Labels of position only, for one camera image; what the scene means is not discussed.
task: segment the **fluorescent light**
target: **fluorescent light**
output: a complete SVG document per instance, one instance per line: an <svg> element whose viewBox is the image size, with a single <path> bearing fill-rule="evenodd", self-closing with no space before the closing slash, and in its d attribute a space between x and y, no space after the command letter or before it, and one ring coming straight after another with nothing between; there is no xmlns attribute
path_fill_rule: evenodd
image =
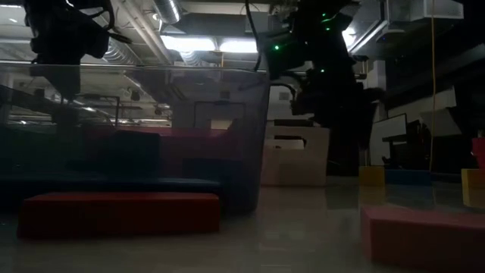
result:
<svg viewBox="0 0 485 273"><path fill-rule="evenodd" d="M128 123L129 121L133 122L168 122L167 119L151 119L151 118L135 118L135 119L126 119L126 118L118 118L118 121L122 124Z"/></svg>
<svg viewBox="0 0 485 273"><path fill-rule="evenodd" d="M177 50L178 52L194 51L214 51L215 44L208 37L172 37L161 36L167 49Z"/></svg>
<svg viewBox="0 0 485 273"><path fill-rule="evenodd" d="M365 46L365 44L367 44L372 38L374 38L384 27L386 27L388 25L388 22L387 20L384 20L382 21L377 27L376 29L370 33L367 37L365 37L365 39L363 39L362 41L360 42L357 42L356 45L354 45L354 47L352 49L349 50L350 54L355 54L357 53L357 51L359 49L361 49L363 46Z"/></svg>
<svg viewBox="0 0 485 273"><path fill-rule="evenodd" d="M0 5L0 8L22 8L19 5Z"/></svg>
<svg viewBox="0 0 485 273"><path fill-rule="evenodd" d="M346 42L347 47L351 46L355 42L355 30L351 27L342 31L343 40Z"/></svg>
<svg viewBox="0 0 485 273"><path fill-rule="evenodd" d="M87 111L96 111L95 109L91 108L91 107L83 107L84 110L87 110Z"/></svg>
<svg viewBox="0 0 485 273"><path fill-rule="evenodd" d="M254 39L225 39L219 50L230 53L258 53Z"/></svg>

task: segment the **red block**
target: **red block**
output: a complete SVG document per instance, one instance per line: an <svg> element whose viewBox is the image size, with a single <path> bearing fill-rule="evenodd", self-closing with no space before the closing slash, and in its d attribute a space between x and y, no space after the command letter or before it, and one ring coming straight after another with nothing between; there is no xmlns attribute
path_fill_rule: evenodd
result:
<svg viewBox="0 0 485 273"><path fill-rule="evenodd" d="M374 262L433 272L485 272L485 215L363 208L361 232L365 254Z"/></svg>
<svg viewBox="0 0 485 273"><path fill-rule="evenodd" d="M219 199L205 193L53 193L23 201L18 237L78 238L219 230Z"/></svg>

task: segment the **plastic storage container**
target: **plastic storage container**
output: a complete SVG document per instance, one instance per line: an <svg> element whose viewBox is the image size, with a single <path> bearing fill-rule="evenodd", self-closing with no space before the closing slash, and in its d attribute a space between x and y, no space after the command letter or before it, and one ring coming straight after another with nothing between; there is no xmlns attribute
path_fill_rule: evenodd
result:
<svg viewBox="0 0 485 273"><path fill-rule="evenodd" d="M0 74L9 105L0 115L4 201L59 191L177 191L217 193L229 213L257 206L266 75L19 64Z"/></svg>

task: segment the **glossy floor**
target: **glossy floor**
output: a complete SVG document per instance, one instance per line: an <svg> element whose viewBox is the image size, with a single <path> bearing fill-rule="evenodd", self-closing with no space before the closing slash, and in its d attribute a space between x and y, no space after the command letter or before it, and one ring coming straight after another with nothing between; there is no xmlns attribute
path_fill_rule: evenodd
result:
<svg viewBox="0 0 485 273"><path fill-rule="evenodd" d="M359 207L482 212L463 202L459 185L264 188L258 211L223 220L218 234L37 243L15 239L15 216L3 215L0 272L408 272L366 260Z"/></svg>

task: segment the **pink foam block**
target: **pink foam block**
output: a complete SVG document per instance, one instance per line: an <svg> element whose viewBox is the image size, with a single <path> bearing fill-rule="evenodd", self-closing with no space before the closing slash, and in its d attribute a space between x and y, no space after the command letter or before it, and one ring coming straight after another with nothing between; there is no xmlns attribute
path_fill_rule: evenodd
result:
<svg viewBox="0 0 485 273"><path fill-rule="evenodd" d="M485 215L386 207L361 210L374 262L434 272L485 272Z"/></svg>

